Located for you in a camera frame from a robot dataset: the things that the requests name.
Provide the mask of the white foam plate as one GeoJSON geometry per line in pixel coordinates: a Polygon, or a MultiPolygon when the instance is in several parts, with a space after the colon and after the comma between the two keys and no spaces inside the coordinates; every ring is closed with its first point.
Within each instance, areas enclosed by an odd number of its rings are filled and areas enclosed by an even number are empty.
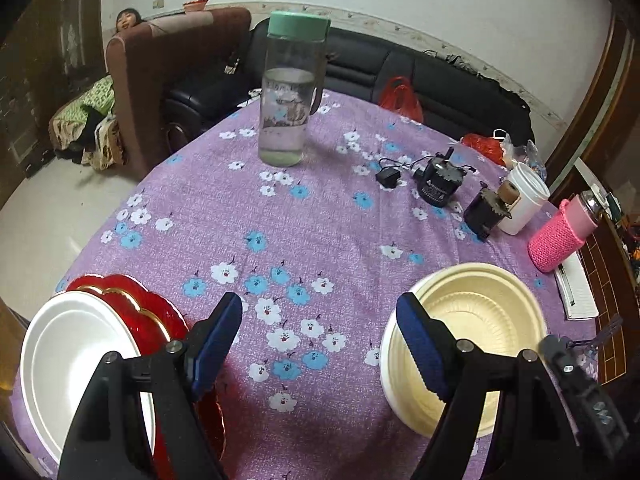
{"type": "Polygon", "coordinates": [[[21,350],[22,396],[38,440],[55,463],[90,378],[111,351],[126,359],[141,356],[124,321],[88,292],[60,292],[30,322],[21,350]]]}

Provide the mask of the red plate with gold lettering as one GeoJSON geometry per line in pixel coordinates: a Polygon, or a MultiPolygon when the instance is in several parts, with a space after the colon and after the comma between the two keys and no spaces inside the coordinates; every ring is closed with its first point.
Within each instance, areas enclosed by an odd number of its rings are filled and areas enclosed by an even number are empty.
{"type": "MultiPolygon", "coordinates": [[[[182,314],[170,301],[130,276],[85,274],[66,287],[66,292],[72,290],[88,292],[105,301],[124,321],[142,356],[157,352],[171,340],[182,339],[189,331],[182,314]]],[[[200,397],[194,410],[209,451],[220,460],[226,447],[226,430],[215,387],[200,397]]]]}

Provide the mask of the white notebook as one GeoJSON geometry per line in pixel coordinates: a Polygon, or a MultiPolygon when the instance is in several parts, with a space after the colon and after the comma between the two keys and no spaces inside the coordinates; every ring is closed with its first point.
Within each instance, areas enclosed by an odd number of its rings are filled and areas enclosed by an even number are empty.
{"type": "Polygon", "coordinates": [[[554,270],[556,284],[569,321],[592,320],[599,315],[587,274],[578,253],[574,252],[554,270]]]}

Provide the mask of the pink knitted sleeve bottle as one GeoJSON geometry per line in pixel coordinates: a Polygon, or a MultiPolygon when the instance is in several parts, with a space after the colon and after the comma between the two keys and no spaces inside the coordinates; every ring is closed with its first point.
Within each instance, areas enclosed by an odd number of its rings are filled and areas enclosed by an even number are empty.
{"type": "Polygon", "coordinates": [[[585,244],[604,214],[603,198],[596,188],[562,200],[558,211],[527,243],[530,260],[542,273],[549,273],[585,244]]]}

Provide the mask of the black box device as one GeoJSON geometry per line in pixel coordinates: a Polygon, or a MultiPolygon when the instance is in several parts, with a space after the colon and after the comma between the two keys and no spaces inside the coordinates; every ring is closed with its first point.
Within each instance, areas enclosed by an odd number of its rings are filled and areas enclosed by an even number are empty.
{"type": "Polygon", "coordinates": [[[520,197],[520,192],[509,180],[504,180],[494,191],[485,182],[463,211],[466,226],[484,242],[491,230],[504,218],[511,218],[511,207],[520,197]]]}

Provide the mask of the white paper cup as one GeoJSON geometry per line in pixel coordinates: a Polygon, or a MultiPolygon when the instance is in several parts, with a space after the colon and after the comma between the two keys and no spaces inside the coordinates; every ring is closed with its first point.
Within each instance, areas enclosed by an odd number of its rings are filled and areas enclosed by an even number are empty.
{"type": "Polygon", "coordinates": [[[535,170],[524,162],[518,162],[506,175],[520,195],[510,207],[511,217],[506,217],[498,223],[498,228],[508,235],[514,236],[525,228],[526,224],[534,218],[548,202],[550,192],[548,186],[535,170]]]}

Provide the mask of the black fan motor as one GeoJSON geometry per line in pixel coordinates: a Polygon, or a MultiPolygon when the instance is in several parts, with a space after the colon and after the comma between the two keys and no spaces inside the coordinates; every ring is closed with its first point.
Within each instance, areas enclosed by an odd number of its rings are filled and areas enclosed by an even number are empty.
{"type": "Polygon", "coordinates": [[[419,196],[424,202],[437,208],[448,205],[468,173],[468,170],[451,161],[453,154],[452,146],[446,153],[437,152],[428,159],[424,169],[417,169],[413,173],[419,196]]]}

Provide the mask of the purple floral tablecloth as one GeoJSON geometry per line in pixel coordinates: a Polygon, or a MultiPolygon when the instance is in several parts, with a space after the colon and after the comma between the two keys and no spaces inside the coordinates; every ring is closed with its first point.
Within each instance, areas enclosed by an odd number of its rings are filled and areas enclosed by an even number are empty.
{"type": "Polygon", "coordinates": [[[124,274],[194,323],[225,292],[243,322],[218,382],[232,479],[405,479],[426,448],[388,406],[378,356],[397,298],[428,274],[487,262],[536,296],[548,329],[575,339],[558,286],[527,255],[527,234],[478,240],[462,211],[502,168],[432,129],[327,93],[304,160],[272,169],[257,154],[259,107],[232,114],[159,164],[110,215],[60,287],[124,274]],[[437,152],[468,170],[434,207],[413,173],[437,152]],[[382,157],[404,168],[375,180],[382,157]]]}

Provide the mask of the orange plastic bag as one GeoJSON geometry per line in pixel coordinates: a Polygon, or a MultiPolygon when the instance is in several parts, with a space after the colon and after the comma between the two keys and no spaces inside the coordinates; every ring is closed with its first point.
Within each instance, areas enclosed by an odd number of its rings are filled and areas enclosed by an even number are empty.
{"type": "Polygon", "coordinates": [[[503,148],[501,142],[492,136],[481,136],[480,134],[468,133],[462,136],[460,142],[477,151],[488,160],[491,160],[499,166],[506,166],[503,160],[503,148]]]}

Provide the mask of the small black power adapter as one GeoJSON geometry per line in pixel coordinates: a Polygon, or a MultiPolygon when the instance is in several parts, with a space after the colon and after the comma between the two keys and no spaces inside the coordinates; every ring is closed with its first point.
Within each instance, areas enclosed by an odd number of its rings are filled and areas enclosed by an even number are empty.
{"type": "Polygon", "coordinates": [[[380,169],[375,175],[375,180],[378,181],[378,184],[388,190],[397,188],[401,177],[401,169],[404,168],[404,166],[397,160],[388,157],[380,158],[378,160],[378,166],[380,166],[380,169]]]}

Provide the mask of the green patterned blanket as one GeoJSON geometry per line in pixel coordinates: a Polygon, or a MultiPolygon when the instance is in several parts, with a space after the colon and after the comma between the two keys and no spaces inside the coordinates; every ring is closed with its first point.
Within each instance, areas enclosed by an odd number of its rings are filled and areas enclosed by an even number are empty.
{"type": "Polygon", "coordinates": [[[49,122],[49,133],[57,158],[96,171],[122,166],[126,154],[115,115],[112,76],[99,79],[61,107],[49,122]]]}

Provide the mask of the red plastic bag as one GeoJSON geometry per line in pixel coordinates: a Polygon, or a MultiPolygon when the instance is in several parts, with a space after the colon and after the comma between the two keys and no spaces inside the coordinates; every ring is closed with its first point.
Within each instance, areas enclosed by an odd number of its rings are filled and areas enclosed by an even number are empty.
{"type": "Polygon", "coordinates": [[[421,103],[407,77],[396,76],[387,81],[378,106],[422,124],[424,116],[421,103]]]}

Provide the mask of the clear bottle with green lid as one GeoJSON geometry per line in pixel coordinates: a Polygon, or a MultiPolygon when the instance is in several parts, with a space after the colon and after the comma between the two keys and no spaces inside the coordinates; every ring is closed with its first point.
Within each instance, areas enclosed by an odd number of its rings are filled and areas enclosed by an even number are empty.
{"type": "Polygon", "coordinates": [[[270,15],[258,132],[259,158],[270,166],[292,167],[303,159],[309,118],[322,99],[330,27],[325,16],[270,15]]]}

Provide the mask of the black leather sofa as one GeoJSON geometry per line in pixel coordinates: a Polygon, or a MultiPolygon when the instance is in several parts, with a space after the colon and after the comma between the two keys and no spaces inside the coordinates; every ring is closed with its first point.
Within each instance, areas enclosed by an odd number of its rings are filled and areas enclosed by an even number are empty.
{"type": "MultiPolygon", "coordinates": [[[[233,74],[220,63],[194,70],[166,84],[160,117],[191,141],[212,128],[262,85],[268,22],[243,40],[233,74]]],[[[388,82],[406,77],[416,92],[425,125],[459,140],[467,133],[491,136],[505,131],[511,141],[535,140],[528,104],[498,81],[459,66],[457,58],[419,52],[391,41],[331,28],[324,88],[378,103],[388,82]]]]}

